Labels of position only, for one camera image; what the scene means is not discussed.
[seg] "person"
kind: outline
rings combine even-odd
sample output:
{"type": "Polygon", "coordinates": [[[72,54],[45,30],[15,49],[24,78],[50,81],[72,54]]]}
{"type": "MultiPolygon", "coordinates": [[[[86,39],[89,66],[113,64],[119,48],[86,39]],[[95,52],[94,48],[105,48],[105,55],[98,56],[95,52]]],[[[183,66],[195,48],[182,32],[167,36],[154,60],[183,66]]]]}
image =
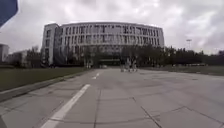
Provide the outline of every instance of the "person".
{"type": "Polygon", "coordinates": [[[137,72],[137,64],[136,63],[137,63],[136,60],[134,60],[133,64],[132,64],[133,65],[133,69],[132,70],[137,72]]]}
{"type": "Polygon", "coordinates": [[[131,72],[131,61],[129,59],[127,59],[127,70],[128,72],[131,72]]]}
{"type": "Polygon", "coordinates": [[[124,72],[124,65],[125,65],[125,61],[124,61],[124,59],[120,59],[120,63],[121,63],[121,72],[124,72]]]}

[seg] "lawn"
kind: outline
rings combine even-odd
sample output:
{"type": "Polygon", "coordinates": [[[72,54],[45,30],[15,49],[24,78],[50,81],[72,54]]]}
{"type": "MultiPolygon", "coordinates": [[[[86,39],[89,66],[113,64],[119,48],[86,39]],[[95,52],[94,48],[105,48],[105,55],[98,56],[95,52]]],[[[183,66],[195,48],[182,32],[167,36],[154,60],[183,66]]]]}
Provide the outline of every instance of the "lawn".
{"type": "Polygon", "coordinates": [[[85,68],[1,69],[0,91],[85,71],[85,68]]]}
{"type": "Polygon", "coordinates": [[[149,70],[160,70],[170,72],[185,72],[185,73],[198,73],[206,75],[224,76],[224,66],[194,66],[194,67],[171,67],[166,66],[162,68],[147,68],[149,70]]]}

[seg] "blue object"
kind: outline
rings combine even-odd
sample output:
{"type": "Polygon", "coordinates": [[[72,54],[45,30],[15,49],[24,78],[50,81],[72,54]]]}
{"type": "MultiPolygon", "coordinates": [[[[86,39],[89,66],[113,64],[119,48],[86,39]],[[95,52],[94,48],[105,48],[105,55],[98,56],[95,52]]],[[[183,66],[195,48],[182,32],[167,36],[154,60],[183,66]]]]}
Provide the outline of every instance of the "blue object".
{"type": "Polygon", "coordinates": [[[18,11],[17,0],[0,0],[0,27],[18,11]]]}

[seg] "curb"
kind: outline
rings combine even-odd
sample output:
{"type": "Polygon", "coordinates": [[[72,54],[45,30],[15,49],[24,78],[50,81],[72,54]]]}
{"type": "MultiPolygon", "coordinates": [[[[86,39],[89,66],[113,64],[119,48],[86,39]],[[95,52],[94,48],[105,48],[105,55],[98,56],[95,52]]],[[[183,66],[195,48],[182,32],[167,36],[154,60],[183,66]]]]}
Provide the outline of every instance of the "curb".
{"type": "Polygon", "coordinates": [[[2,117],[1,117],[1,115],[0,115],[0,128],[7,128],[3,119],[2,119],[2,117]]]}
{"type": "Polygon", "coordinates": [[[38,83],[34,83],[34,84],[29,84],[29,85],[25,85],[22,87],[18,87],[18,88],[14,88],[11,90],[6,90],[3,92],[0,92],[0,102],[11,99],[13,97],[19,96],[19,95],[23,95],[26,94],[28,92],[43,88],[43,87],[47,87],[51,84],[60,82],[60,81],[64,81],[70,78],[73,78],[75,76],[81,76],[84,73],[90,72],[92,70],[87,70],[87,71],[83,71],[83,72],[79,72],[73,75],[68,75],[68,76],[63,76],[63,77],[58,77],[55,79],[50,79],[50,80],[46,80],[46,81],[42,81],[42,82],[38,82],[38,83]]]}

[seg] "curved building facade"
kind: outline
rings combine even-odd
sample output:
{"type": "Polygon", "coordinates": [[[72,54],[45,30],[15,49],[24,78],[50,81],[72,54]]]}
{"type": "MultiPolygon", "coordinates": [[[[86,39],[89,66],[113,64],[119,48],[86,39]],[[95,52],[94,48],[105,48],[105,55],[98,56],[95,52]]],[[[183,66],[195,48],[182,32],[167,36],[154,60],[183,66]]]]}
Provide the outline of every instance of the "curved building facade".
{"type": "Polygon", "coordinates": [[[52,64],[54,54],[72,51],[75,55],[86,46],[114,53],[126,45],[148,44],[164,47],[162,28],[120,22],[48,24],[44,27],[42,52],[43,59],[52,64]]]}

